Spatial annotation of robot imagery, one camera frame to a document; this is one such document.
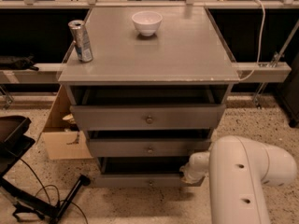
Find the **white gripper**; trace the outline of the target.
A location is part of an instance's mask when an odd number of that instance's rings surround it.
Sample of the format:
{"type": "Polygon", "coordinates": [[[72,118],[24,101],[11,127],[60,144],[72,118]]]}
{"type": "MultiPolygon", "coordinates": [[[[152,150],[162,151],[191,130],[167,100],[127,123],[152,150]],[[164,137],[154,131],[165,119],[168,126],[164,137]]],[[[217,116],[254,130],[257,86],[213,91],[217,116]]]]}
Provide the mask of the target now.
{"type": "Polygon", "coordinates": [[[183,173],[181,180],[187,184],[195,184],[203,177],[201,172],[194,170],[188,163],[181,166],[179,170],[183,173]]]}

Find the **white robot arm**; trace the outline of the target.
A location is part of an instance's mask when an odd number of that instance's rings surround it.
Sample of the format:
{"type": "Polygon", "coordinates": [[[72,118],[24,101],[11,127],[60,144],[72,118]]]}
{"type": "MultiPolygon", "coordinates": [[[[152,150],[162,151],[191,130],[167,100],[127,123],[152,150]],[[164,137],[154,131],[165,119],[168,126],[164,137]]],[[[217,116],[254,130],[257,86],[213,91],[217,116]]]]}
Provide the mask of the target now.
{"type": "Polygon", "coordinates": [[[290,184],[297,164],[281,147],[228,135],[208,152],[193,153],[180,171],[188,184],[209,176],[213,224],[271,224],[263,185],[290,184]]]}

